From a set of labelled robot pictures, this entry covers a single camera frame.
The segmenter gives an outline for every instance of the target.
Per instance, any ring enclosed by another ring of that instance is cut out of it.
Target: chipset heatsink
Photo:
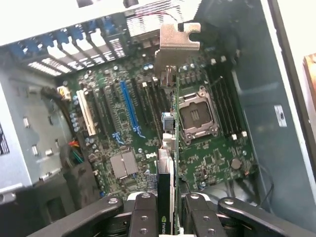
[[[211,97],[205,87],[179,98],[182,138],[187,145],[193,139],[212,134],[218,135],[217,122]]]
[[[110,158],[114,175],[117,179],[126,178],[138,172],[136,159],[133,152],[127,152]]]

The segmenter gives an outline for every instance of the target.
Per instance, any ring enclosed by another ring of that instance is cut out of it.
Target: blue pcie slot
[[[145,136],[143,136],[141,131],[140,131],[140,127],[138,125],[138,121],[137,121],[137,117],[136,117],[136,114],[135,114],[135,111],[134,111],[134,107],[133,107],[133,104],[132,104],[132,101],[130,99],[130,96],[129,96],[129,93],[128,93],[128,89],[127,89],[127,86],[126,86],[126,82],[125,81],[121,81],[120,82],[120,87],[122,89],[124,100],[125,100],[125,103],[127,105],[127,110],[128,110],[131,122],[132,122],[133,131],[137,132],[137,134],[140,137],[145,138]]]

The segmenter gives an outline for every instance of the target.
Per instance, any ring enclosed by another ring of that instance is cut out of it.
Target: green circuit board
[[[171,91],[161,88],[159,80],[154,77],[154,52],[154,49],[139,50],[128,58],[61,79],[71,92],[69,110],[78,118],[80,148],[84,158],[92,164],[99,188],[105,195],[126,198],[130,193],[145,191],[147,175],[156,173],[157,149],[162,146],[161,113],[170,111],[172,98]],[[190,145],[180,139],[179,174],[186,176],[192,190],[254,172],[255,161],[248,137],[237,134],[234,140],[222,129],[225,124],[220,122],[218,114],[220,103],[217,105],[214,97],[217,80],[213,84],[206,70],[211,57],[208,52],[201,52],[189,58],[178,75],[179,95],[197,91],[203,86],[214,104],[214,116],[219,120],[216,137],[203,136],[192,140]],[[82,109],[73,98],[78,90],[84,91],[96,129],[94,136],[88,135]],[[238,107],[237,95],[232,95],[232,100]],[[238,110],[243,126],[239,132],[246,131],[240,106]],[[117,155],[126,153],[135,160],[137,171],[120,177],[113,165]],[[233,159],[240,161],[240,168],[232,168]]]

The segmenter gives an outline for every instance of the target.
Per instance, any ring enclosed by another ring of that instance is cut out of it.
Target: green wire
[[[78,156],[78,155],[76,154],[76,152],[73,152],[73,153],[74,153],[76,159],[77,159],[80,163],[83,163],[83,160],[81,159],[81,157]]]

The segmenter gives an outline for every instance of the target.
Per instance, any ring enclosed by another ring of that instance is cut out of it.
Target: motherboard
[[[231,66],[213,57],[203,51],[179,68],[178,98],[154,76],[154,48],[61,78],[80,149],[103,195],[146,190],[176,101],[178,171],[192,190],[255,171]]]

